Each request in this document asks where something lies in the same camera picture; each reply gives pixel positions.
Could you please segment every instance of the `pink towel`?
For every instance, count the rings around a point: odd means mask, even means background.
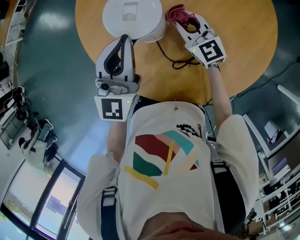
[[[195,17],[195,14],[188,14],[185,11],[185,7],[183,4],[178,4],[171,7],[165,13],[166,19],[169,23],[181,22],[183,25],[188,26],[189,18],[195,19],[198,23],[198,19]]]

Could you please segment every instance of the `wooden surface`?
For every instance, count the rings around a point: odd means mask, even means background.
[[[19,1],[20,0],[9,0],[8,11],[6,12],[5,18],[0,21],[0,44],[3,47],[5,47],[6,45],[6,39],[10,22],[13,18],[16,6],[18,5]]]
[[[202,15],[221,37],[227,60],[220,65],[230,96],[252,85],[268,67],[276,49],[278,26],[271,0],[162,0],[164,12],[183,3],[187,11]],[[98,55],[114,38],[102,23],[106,0],[77,0],[76,26],[90,58]],[[191,55],[177,30],[169,25],[159,41],[174,60]],[[142,76],[139,94],[158,101],[206,103],[210,99],[207,70],[187,66],[174,70],[156,43],[135,45],[136,73]]]

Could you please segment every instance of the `person's forearm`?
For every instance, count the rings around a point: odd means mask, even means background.
[[[107,137],[107,152],[113,153],[113,158],[120,163],[125,151],[127,134],[126,122],[113,122]]]
[[[208,69],[210,77],[211,98],[213,102],[216,126],[219,129],[222,123],[230,116],[233,111],[225,89],[221,73],[217,67]]]

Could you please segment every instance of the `mouth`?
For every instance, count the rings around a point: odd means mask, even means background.
[[[168,235],[179,231],[186,231],[190,233],[201,233],[204,231],[204,228],[189,222],[178,221],[178,222],[173,222],[172,225],[165,227],[163,230],[157,232],[155,235],[156,236]]]

